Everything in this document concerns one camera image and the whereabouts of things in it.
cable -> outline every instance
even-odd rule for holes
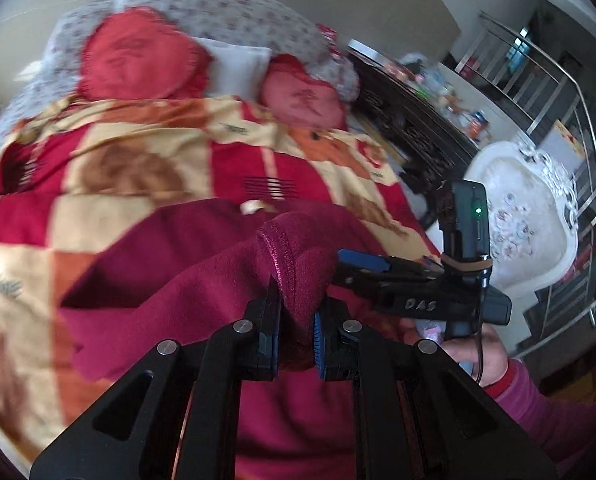
[[[485,369],[485,356],[482,349],[482,301],[478,301],[478,326],[476,330],[476,346],[478,347],[478,378],[476,384],[482,380],[482,372]]]

metal railing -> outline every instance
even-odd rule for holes
[[[582,145],[573,179],[578,200],[578,254],[568,275],[536,294],[524,313],[532,336],[516,356],[540,348],[588,316],[596,325],[596,134],[580,86],[524,35],[483,14],[484,30],[456,67],[503,110],[536,146],[560,120]]]

person's arm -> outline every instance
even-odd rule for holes
[[[559,471],[566,471],[596,437],[596,403],[544,397],[524,365],[507,359],[494,329],[483,329],[485,368],[481,386],[558,465]],[[443,349],[456,361],[478,360],[472,339],[447,341]]]

window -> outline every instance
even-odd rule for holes
[[[520,35],[523,38],[527,38],[530,40],[529,37],[529,29],[524,27],[523,30],[520,31]],[[520,40],[520,38],[516,38],[514,41],[514,46],[509,48],[509,52],[507,52],[507,59],[509,60],[509,73],[514,73],[524,64],[524,58],[527,54],[529,54],[530,47],[526,43]]]

black gripper frame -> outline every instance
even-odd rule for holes
[[[347,332],[347,305],[331,298],[316,317],[320,377],[353,383],[357,479],[558,478],[522,428],[433,341],[409,346],[368,326]]]
[[[272,279],[247,305],[248,332],[229,323],[198,343],[161,342],[40,454],[30,479],[164,480],[177,456],[174,479],[233,480],[240,384],[276,376],[282,309]]]

